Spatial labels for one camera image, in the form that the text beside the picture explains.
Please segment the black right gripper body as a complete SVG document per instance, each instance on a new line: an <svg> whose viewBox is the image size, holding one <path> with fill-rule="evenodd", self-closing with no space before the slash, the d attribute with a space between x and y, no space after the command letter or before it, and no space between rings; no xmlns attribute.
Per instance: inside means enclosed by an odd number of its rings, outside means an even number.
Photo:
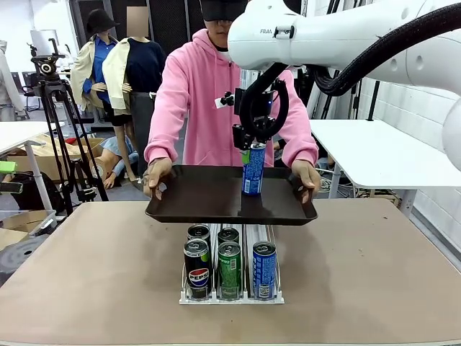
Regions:
<svg viewBox="0 0 461 346"><path fill-rule="evenodd" d="M276 123L275 118L271 116L273 105L274 91L263 92L256 95L249 105L249 116L246 119L262 132L261 135L251 135L248 128L245 128L242 120L239 124L233 126L233 133L239 135L241 138L271 138L276 132L277 128L274 126Z"/></svg>

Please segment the person's left hand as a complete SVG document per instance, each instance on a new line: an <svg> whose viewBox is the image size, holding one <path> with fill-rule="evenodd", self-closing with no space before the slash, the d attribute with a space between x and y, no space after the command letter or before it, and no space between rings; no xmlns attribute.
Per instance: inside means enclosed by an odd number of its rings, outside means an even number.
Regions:
<svg viewBox="0 0 461 346"><path fill-rule="evenodd" d="M303 193L302 199L303 204L305 204L318 194L321 186L321 176L309 161L294 160L291 169L292 173L300 178L303 186L307 189Z"/></svg>

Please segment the person's right hand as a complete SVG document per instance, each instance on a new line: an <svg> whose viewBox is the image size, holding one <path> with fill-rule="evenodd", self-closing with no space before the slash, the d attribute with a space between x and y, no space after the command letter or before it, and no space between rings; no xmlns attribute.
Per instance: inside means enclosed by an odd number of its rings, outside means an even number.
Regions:
<svg viewBox="0 0 461 346"><path fill-rule="evenodd" d="M143 176L143 192L148 197L155 196L158 200L162 197L159 184L161 178L168 175L172 168L172 161L169 157L154 159Z"/></svg>

